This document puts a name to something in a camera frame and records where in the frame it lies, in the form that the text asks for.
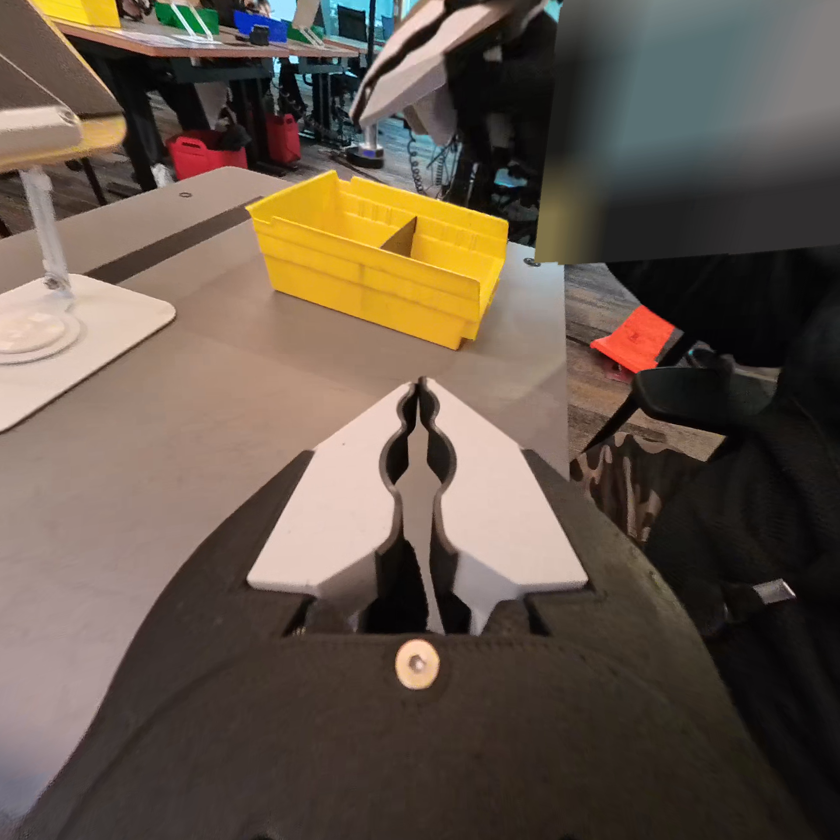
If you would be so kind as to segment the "red plastic bin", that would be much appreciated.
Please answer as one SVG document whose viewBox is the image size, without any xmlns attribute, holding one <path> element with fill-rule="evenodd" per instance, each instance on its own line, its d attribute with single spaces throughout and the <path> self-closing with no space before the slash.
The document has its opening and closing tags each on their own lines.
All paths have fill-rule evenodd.
<svg viewBox="0 0 840 840">
<path fill-rule="evenodd" d="M 301 143 L 298 120 L 291 113 L 267 114 L 266 141 L 272 162 L 286 167 L 301 160 Z"/>
<path fill-rule="evenodd" d="M 248 169 L 244 145 L 233 148 L 228 135 L 214 129 L 180 133 L 165 145 L 179 182 L 225 167 Z"/>
</svg>

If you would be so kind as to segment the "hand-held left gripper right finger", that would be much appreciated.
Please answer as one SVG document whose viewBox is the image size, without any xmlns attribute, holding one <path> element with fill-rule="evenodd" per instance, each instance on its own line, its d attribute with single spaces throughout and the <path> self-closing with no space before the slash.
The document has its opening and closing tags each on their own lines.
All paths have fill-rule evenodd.
<svg viewBox="0 0 840 840">
<path fill-rule="evenodd" d="M 503 602 L 589 576 L 522 447 L 435 380 L 417 384 L 434 498 L 429 569 L 445 634 L 479 635 Z"/>
</svg>

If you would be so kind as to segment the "white flat device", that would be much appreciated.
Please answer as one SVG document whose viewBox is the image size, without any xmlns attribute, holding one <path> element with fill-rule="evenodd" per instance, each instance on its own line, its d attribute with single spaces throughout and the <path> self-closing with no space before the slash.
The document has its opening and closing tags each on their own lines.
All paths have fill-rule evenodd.
<svg viewBox="0 0 840 840">
<path fill-rule="evenodd" d="M 1 111 L 1 173 L 59 157 L 81 142 L 81 121 L 63 106 Z"/>
</svg>

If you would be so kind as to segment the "yellow plastic bin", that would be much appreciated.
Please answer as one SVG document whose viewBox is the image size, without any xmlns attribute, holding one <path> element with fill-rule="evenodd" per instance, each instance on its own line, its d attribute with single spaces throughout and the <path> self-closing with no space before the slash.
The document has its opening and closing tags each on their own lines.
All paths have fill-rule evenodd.
<svg viewBox="0 0 840 840">
<path fill-rule="evenodd" d="M 476 339 L 508 222 L 336 171 L 247 205 L 278 292 L 450 350 Z M 411 258 L 380 246 L 417 216 Z"/>
</svg>

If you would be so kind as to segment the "small yellow bin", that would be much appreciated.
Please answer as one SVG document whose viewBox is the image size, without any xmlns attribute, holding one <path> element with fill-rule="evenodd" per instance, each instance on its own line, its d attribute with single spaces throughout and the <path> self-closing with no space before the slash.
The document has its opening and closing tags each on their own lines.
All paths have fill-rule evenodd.
<svg viewBox="0 0 840 840">
<path fill-rule="evenodd" d="M 50 18 L 74 25 L 121 28 L 116 1 L 32 1 Z"/>
</svg>

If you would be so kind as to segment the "small blue bin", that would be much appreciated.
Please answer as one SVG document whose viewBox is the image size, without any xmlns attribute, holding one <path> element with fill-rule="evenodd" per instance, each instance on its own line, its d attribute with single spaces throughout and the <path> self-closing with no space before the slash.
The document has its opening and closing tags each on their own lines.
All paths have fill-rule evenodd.
<svg viewBox="0 0 840 840">
<path fill-rule="evenodd" d="M 286 21 L 240 9 L 234 10 L 233 20 L 238 33 L 254 45 L 280 46 L 287 43 L 288 25 Z"/>
</svg>

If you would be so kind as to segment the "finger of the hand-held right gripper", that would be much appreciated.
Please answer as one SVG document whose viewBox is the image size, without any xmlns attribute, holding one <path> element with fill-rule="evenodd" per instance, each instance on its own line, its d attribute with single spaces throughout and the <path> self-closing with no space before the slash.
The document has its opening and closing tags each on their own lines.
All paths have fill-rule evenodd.
<svg viewBox="0 0 840 840">
<path fill-rule="evenodd" d="M 414 7 L 366 71 L 350 108 L 352 120 L 385 119 L 445 85 L 445 57 L 434 39 L 447 13 L 443 1 Z"/>
<path fill-rule="evenodd" d="M 519 15 L 519 2 L 417 3 L 364 75 L 359 125 L 396 114 L 411 125 L 456 125 L 447 59 Z"/>
</svg>

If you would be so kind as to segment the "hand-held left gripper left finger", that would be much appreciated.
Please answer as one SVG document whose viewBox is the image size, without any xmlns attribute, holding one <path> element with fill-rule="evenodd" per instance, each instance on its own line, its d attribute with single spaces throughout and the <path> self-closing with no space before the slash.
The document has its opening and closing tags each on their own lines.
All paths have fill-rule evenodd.
<svg viewBox="0 0 840 840">
<path fill-rule="evenodd" d="M 310 596 L 348 624 L 421 626 L 421 572 L 396 487 L 416 418 L 417 384 L 404 383 L 311 451 L 247 574 L 252 589 Z"/>
</svg>

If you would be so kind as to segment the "camouflage pants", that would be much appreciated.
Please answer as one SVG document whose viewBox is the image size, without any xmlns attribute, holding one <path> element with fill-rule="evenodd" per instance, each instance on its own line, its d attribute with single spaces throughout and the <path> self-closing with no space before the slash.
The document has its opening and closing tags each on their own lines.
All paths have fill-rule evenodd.
<svg viewBox="0 0 840 840">
<path fill-rule="evenodd" d="M 663 444 L 617 433 L 570 462 L 570 480 L 643 549 L 666 501 L 703 463 Z"/>
</svg>

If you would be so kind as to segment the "green plastic bin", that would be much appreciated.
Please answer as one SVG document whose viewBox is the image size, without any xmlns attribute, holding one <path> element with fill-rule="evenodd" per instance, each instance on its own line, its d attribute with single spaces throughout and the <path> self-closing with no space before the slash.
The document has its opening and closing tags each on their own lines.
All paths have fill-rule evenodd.
<svg viewBox="0 0 840 840">
<path fill-rule="evenodd" d="M 165 27 L 181 30 L 201 39 L 219 35 L 218 15 L 213 9 L 188 2 L 154 2 L 157 21 Z"/>
</svg>

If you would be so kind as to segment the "cardboard bin divider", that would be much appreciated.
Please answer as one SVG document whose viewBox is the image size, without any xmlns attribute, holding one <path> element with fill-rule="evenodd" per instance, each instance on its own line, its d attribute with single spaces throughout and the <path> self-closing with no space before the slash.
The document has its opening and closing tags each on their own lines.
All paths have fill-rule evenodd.
<svg viewBox="0 0 840 840">
<path fill-rule="evenodd" d="M 411 217 L 397 229 L 383 244 L 381 250 L 390 254 L 411 258 L 414 237 L 417 231 L 417 216 Z"/>
</svg>

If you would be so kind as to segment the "white stand with clear arms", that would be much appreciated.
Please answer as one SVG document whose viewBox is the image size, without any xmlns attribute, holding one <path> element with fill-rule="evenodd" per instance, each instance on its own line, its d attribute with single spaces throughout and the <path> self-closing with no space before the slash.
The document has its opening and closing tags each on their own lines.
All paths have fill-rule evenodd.
<svg viewBox="0 0 840 840">
<path fill-rule="evenodd" d="M 1 111 L 63 106 L 81 123 L 77 147 L 17 173 L 40 252 L 35 279 L 2 290 L 1 431 L 126 354 L 175 319 L 171 303 L 73 274 L 45 165 L 110 151 L 126 134 L 115 97 L 31 2 L 2 2 Z"/>
</svg>

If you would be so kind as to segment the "red plastic piece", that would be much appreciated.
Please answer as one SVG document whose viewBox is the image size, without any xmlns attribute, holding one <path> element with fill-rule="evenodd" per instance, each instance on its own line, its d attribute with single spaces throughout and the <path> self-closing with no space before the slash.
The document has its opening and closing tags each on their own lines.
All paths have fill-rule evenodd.
<svg viewBox="0 0 840 840">
<path fill-rule="evenodd" d="M 636 307 L 611 333 L 590 342 L 607 379 L 630 383 L 640 371 L 658 366 L 675 327 L 647 309 Z"/>
</svg>

